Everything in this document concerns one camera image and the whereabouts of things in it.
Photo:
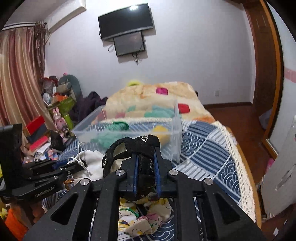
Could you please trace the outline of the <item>teal green cloth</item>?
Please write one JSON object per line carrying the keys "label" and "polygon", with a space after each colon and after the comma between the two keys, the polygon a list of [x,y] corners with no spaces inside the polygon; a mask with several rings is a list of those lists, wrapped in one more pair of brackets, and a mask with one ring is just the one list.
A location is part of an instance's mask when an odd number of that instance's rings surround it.
{"label": "teal green cloth", "polygon": [[129,125],[124,121],[115,121],[108,125],[95,138],[91,139],[91,143],[98,144],[101,148],[108,149],[114,142],[124,138],[122,132],[128,131]]}

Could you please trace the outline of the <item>floral patterned cloth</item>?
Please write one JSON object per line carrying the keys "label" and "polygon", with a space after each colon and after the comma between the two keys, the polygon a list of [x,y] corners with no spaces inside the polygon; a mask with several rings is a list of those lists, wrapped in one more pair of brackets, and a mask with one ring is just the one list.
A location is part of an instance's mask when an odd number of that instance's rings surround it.
{"label": "floral patterned cloth", "polygon": [[154,192],[136,201],[121,198],[118,231],[131,237],[152,235],[170,219],[172,212],[169,200]]}

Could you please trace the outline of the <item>brown wooden door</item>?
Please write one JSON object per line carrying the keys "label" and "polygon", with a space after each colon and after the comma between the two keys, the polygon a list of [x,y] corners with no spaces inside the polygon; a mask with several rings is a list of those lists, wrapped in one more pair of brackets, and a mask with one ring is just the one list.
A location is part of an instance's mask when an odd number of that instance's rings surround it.
{"label": "brown wooden door", "polygon": [[266,1],[245,1],[255,51],[254,107],[257,114],[271,111],[262,142],[270,144],[283,89],[283,55],[280,35]]}

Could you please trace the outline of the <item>white wall air conditioner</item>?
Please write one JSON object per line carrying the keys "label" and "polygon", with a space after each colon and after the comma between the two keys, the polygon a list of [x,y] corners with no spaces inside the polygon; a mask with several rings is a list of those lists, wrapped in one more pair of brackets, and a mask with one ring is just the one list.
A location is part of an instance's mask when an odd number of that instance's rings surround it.
{"label": "white wall air conditioner", "polygon": [[66,1],[49,14],[44,22],[47,23],[48,31],[53,33],[62,25],[84,11],[86,11],[86,0]]}

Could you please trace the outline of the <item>grey plush toy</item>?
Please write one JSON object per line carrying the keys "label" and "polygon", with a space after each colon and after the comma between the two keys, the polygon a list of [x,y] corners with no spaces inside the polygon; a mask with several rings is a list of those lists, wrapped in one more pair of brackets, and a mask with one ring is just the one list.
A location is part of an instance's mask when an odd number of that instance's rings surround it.
{"label": "grey plush toy", "polygon": [[82,96],[79,80],[74,75],[63,75],[58,80],[56,92],[62,95],[69,95],[75,101],[77,101]]}

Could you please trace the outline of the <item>black wall television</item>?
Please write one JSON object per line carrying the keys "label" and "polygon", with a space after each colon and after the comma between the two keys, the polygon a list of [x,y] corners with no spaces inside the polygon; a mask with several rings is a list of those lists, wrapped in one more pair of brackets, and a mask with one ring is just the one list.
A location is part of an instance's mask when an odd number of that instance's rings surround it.
{"label": "black wall television", "polygon": [[154,28],[148,4],[137,4],[112,11],[99,16],[98,23],[102,40]]}

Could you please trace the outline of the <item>blue white patterned bedspread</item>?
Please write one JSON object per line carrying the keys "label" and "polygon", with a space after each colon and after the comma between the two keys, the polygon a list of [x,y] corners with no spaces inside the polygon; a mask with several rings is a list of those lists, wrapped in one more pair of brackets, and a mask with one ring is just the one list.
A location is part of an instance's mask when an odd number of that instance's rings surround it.
{"label": "blue white patterned bedspread", "polygon": [[[243,155],[236,139],[218,121],[182,121],[182,142],[179,162],[173,168],[189,178],[202,181],[211,178],[252,219],[256,219],[255,200]],[[118,231],[119,240],[172,240],[173,212],[154,234],[131,237]]]}

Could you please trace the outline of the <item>white suitcase with stickers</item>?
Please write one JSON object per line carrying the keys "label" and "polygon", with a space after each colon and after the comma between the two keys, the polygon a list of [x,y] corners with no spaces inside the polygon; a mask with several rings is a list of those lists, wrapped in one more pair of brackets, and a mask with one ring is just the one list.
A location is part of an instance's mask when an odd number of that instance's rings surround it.
{"label": "white suitcase with stickers", "polygon": [[276,160],[260,181],[264,212],[272,219],[295,204],[295,120]]}

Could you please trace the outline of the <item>yellow felt ball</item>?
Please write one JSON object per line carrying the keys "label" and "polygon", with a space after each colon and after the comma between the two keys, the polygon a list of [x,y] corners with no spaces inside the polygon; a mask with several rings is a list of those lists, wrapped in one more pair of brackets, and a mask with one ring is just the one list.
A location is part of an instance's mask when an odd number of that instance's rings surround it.
{"label": "yellow felt ball", "polygon": [[171,139],[169,130],[162,125],[155,126],[152,129],[152,135],[155,135],[156,137],[158,137],[161,147],[164,147],[166,144],[168,144]]}

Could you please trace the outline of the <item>black and white tote bag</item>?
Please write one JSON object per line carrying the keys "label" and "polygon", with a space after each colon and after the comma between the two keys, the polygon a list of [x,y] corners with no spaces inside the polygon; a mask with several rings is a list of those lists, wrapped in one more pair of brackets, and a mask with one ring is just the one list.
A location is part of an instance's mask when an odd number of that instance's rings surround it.
{"label": "black and white tote bag", "polygon": [[155,148],[160,147],[158,137],[153,135],[140,136],[137,138],[124,137],[115,141],[106,150],[102,160],[103,176],[112,172],[115,161],[127,161],[135,157],[135,165],[132,174],[132,194],[123,197],[128,201],[137,201],[152,192],[155,186],[154,153]]}

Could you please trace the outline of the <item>beige colourful plush blanket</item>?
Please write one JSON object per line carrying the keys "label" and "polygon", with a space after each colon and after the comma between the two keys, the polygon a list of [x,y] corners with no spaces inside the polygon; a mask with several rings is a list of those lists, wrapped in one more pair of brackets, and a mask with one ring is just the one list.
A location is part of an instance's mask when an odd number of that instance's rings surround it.
{"label": "beige colourful plush blanket", "polygon": [[91,123],[115,118],[173,118],[177,112],[184,120],[215,121],[191,85],[165,82],[137,84],[119,90],[99,108],[99,114]]}

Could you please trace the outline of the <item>small black wall monitor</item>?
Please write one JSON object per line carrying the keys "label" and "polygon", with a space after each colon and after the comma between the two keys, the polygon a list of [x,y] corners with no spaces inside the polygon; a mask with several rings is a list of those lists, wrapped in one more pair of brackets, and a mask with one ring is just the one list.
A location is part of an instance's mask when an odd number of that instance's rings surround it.
{"label": "small black wall monitor", "polygon": [[121,57],[145,51],[142,32],[125,34],[113,39],[116,56]]}

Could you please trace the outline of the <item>clear plastic storage box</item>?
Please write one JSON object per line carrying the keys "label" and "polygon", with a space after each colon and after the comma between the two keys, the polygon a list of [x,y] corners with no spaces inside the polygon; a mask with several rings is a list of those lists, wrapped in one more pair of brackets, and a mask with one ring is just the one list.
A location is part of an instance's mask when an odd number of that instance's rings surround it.
{"label": "clear plastic storage box", "polygon": [[108,125],[115,121],[124,121],[128,123],[129,130],[122,133],[125,137],[130,138],[152,135],[152,129],[157,125],[162,125],[169,130],[171,139],[168,144],[161,147],[161,155],[170,161],[179,162],[182,142],[182,125],[179,112],[175,113],[173,118],[115,118],[102,120],[98,123],[92,124],[91,122],[99,114],[100,107],[104,106],[99,106],[85,119],[79,122],[79,124],[72,130],[78,141],[85,143],[88,149],[92,151],[98,150],[101,153],[107,150],[101,148],[96,143],[91,143],[90,141],[102,132]]}

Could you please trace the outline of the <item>red box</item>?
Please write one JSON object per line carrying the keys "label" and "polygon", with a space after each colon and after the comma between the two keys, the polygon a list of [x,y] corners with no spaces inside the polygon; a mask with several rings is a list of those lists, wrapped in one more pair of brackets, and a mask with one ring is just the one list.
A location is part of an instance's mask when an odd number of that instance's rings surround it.
{"label": "red box", "polygon": [[43,124],[45,123],[44,117],[38,116],[35,119],[33,119],[31,122],[29,122],[24,128],[23,128],[23,134],[25,137],[31,136],[34,132],[36,132]]}

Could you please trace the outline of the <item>green cardboard box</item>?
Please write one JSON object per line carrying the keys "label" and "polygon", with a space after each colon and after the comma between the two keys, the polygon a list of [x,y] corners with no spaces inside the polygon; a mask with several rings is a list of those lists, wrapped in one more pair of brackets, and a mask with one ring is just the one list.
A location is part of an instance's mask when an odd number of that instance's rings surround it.
{"label": "green cardboard box", "polygon": [[76,102],[72,97],[67,97],[63,101],[55,102],[54,104],[50,105],[48,107],[48,110],[51,113],[51,115],[53,115],[53,109],[59,108],[59,112],[65,119],[69,130],[72,130],[74,128],[74,123],[69,116],[69,111],[73,108],[75,103]]}

